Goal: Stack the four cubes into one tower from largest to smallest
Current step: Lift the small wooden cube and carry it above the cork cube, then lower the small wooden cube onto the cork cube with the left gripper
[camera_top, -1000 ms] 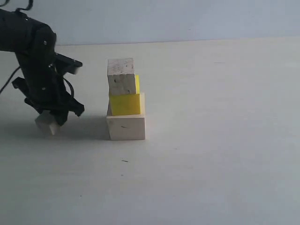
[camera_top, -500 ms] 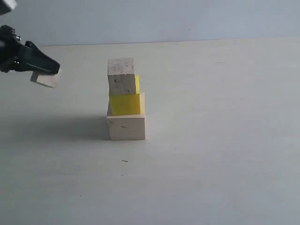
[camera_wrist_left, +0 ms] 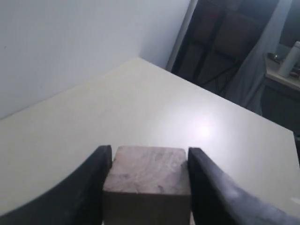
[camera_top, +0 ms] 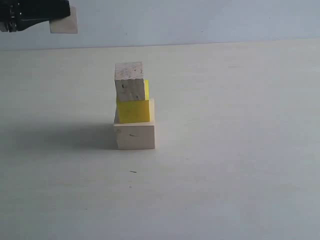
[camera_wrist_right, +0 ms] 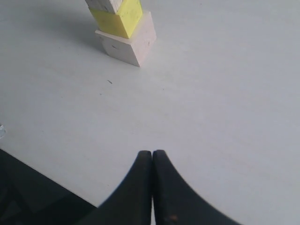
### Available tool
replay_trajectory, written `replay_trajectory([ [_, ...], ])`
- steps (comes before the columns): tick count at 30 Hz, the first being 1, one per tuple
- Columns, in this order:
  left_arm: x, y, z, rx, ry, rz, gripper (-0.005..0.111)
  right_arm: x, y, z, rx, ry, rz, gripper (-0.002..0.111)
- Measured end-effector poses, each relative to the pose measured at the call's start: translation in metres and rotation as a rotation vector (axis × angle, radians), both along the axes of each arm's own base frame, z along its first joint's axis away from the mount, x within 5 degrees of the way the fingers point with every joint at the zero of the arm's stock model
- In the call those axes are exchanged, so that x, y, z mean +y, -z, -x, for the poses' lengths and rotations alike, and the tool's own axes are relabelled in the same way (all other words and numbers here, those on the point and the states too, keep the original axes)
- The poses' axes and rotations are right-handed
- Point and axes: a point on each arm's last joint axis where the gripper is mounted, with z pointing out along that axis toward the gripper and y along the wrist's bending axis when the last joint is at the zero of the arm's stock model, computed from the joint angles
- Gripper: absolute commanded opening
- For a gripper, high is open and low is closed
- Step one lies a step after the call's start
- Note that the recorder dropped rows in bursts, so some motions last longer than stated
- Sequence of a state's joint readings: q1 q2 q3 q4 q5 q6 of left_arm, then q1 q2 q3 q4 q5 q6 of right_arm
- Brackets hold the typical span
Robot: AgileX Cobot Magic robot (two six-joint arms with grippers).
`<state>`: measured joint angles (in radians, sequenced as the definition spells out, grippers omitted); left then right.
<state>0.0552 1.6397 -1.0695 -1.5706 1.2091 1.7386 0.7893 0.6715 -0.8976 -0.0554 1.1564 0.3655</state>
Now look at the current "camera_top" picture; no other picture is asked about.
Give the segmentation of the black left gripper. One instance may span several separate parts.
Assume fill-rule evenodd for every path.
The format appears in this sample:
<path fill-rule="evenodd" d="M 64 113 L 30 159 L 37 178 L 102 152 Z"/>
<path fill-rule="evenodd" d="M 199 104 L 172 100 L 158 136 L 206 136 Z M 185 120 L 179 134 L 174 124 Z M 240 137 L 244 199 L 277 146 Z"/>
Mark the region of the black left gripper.
<path fill-rule="evenodd" d="M 1 0 L 0 31 L 21 32 L 36 24 L 71 15 L 68 0 Z"/>

